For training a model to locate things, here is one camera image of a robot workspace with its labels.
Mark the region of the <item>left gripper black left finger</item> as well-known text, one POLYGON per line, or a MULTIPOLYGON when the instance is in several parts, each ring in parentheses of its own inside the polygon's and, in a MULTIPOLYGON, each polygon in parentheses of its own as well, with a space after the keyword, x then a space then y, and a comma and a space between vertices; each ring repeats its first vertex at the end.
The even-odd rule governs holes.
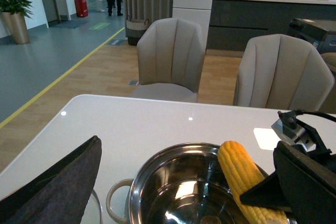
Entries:
POLYGON ((93 136, 1 200, 1 223, 81 223, 102 155, 93 136))

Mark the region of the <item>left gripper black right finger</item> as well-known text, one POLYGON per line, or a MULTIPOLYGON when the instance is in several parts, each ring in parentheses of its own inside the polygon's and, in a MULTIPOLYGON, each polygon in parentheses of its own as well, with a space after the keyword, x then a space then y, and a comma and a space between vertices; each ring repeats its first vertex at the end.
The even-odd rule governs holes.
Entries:
POLYGON ((335 223, 335 155, 312 157, 279 141, 275 172, 240 196, 249 206, 291 212, 297 223, 335 223))

